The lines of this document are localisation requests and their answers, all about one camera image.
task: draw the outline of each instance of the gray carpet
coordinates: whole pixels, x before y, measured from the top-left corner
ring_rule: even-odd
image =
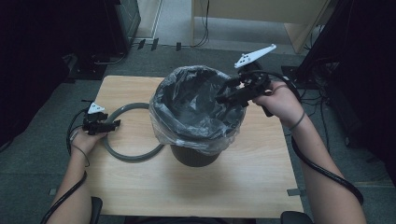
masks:
[[[165,77],[175,68],[204,64],[226,74],[235,74],[233,64],[242,52],[211,49],[161,47],[151,51],[150,46],[136,47],[120,63],[110,65],[106,75]],[[260,59],[267,71],[280,73],[281,65],[299,65],[304,57],[269,54]],[[78,80],[75,84],[61,84],[47,103],[37,112],[27,130],[15,138],[12,145],[0,154],[0,223],[38,223],[50,207],[53,196],[49,190],[57,188],[62,180],[68,154],[65,132],[71,118],[87,106],[81,99],[94,99],[101,81]],[[307,91],[304,98],[316,98],[318,91]],[[324,126],[317,100],[305,101],[307,114],[313,113],[319,133],[325,139]],[[323,105],[330,148],[345,177],[355,183],[365,197],[363,205],[368,223],[394,223],[396,220],[396,190],[381,161],[368,162],[373,155],[364,148],[348,148],[345,134],[332,108]],[[285,130],[290,157],[297,183],[304,189],[300,163],[290,146]],[[302,196],[305,212],[311,216],[306,197]],[[122,223],[123,217],[101,216],[100,223]],[[278,219],[258,219],[258,223],[280,223]]]

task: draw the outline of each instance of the clear plastic bag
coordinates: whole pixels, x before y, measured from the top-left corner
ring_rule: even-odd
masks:
[[[239,133],[246,112],[240,105],[216,102],[224,81],[230,78],[202,65],[179,67],[166,77],[149,102],[160,143],[194,148],[205,155],[227,148]]]

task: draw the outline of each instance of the human hand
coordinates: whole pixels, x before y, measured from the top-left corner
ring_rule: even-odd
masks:
[[[77,134],[71,142],[72,154],[77,150],[81,150],[85,155],[88,155],[92,151],[96,142],[107,135],[107,133],[89,135],[84,133],[81,128],[76,129],[75,132],[77,132]]]
[[[304,113],[303,107],[284,82],[271,82],[272,94],[253,99],[256,105],[264,105],[272,114],[279,117],[283,125],[290,128]]]

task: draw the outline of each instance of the wooden table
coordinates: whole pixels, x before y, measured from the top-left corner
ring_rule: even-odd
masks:
[[[108,114],[148,103],[162,80],[106,77],[96,103]],[[133,156],[158,145],[147,110],[131,110],[120,119],[121,126],[108,135],[116,151]],[[255,105],[247,108],[235,141],[206,167],[183,165],[169,146],[149,161],[119,161],[102,143],[90,162],[87,183],[92,196],[103,200],[103,215],[279,218],[283,211],[303,211],[300,197],[287,193],[297,185],[279,120]]]
[[[195,17],[206,16],[208,0],[192,0],[191,44],[194,45]],[[331,0],[211,0],[209,18],[282,22],[296,53],[318,24],[325,23],[333,11]]]

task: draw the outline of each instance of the chair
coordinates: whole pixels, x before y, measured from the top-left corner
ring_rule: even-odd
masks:
[[[91,220],[90,224],[97,224],[100,216],[100,212],[102,211],[102,199],[91,197],[92,201],[92,213],[91,213]]]
[[[280,215],[280,223],[281,224],[314,224],[311,220],[311,218],[301,212],[283,212],[282,215]]]

